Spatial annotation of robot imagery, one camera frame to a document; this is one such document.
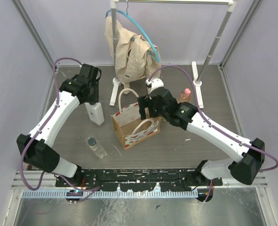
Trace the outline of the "white bottle grey cap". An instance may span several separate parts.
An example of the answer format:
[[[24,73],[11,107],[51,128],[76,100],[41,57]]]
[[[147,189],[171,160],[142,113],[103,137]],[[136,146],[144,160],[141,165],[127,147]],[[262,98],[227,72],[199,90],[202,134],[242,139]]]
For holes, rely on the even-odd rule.
[[[104,114],[101,103],[98,102],[94,105],[85,103],[85,106],[90,120],[99,126],[102,125],[104,123]]]

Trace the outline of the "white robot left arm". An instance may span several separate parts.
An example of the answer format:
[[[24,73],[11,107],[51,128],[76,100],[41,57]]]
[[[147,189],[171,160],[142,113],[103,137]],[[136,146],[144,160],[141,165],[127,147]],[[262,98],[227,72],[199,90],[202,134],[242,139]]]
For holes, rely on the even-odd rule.
[[[47,173],[62,175],[71,186],[82,182],[80,167],[53,150],[55,139],[70,114],[84,104],[90,120],[101,125],[104,114],[99,102],[101,69],[83,64],[79,74],[65,80],[59,88],[58,97],[37,126],[28,135],[19,135],[18,149],[23,161]]]

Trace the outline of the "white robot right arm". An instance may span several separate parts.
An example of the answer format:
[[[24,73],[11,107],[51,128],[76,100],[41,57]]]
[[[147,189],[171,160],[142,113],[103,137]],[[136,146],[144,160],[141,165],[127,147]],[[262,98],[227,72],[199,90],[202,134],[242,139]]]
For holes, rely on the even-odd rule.
[[[159,87],[146,96],[138,97],[141,119],[161,116],[171,125],[206,139],[226,153],[229,158],[203,160],[195,169],[194,179],[206,185],[211,179],[233,177],[251,185],[264,163],[264,142],[241,137],[210,120],[191,103],[179,103],[170,91]]]

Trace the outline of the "clear bottle grey cap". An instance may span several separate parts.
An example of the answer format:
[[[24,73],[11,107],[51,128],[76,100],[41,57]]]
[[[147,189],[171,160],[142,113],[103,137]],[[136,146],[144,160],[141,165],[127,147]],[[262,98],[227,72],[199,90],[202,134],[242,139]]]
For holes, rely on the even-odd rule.
[[[92,152],[99,158],[104,159],[107,153],[103,146],[96,140],[95,137],[91,136],[86,139],[86,144],[92,150]]]

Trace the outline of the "pink bottle pink cap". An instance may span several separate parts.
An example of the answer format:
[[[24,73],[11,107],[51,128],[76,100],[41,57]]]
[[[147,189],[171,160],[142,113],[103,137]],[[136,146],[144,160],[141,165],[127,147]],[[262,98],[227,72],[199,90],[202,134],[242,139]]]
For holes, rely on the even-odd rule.
[[[184,89],[184,91],[181,92],[180,97],[178,99],[179,103],[187,102],[190,103],[192,99],[192,93],[189,88]]]

